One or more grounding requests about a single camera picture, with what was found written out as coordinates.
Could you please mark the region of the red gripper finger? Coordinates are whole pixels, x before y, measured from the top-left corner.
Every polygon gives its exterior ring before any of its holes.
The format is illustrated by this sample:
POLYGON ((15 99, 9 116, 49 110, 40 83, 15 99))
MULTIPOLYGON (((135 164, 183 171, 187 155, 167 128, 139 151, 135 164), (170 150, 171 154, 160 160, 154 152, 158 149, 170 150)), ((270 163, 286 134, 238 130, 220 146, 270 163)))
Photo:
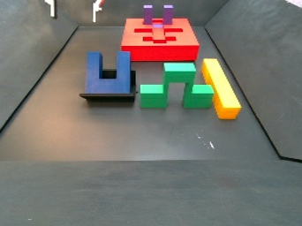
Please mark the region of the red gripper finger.
POLYGON ((55 0, 44 0, 49 5, 49 16, 55 18, 55 0))
POLYGON ((96 14, 103 10, 103 3, 106 0, 96 0, 92 3, 92 22, 96 23, 96 14))

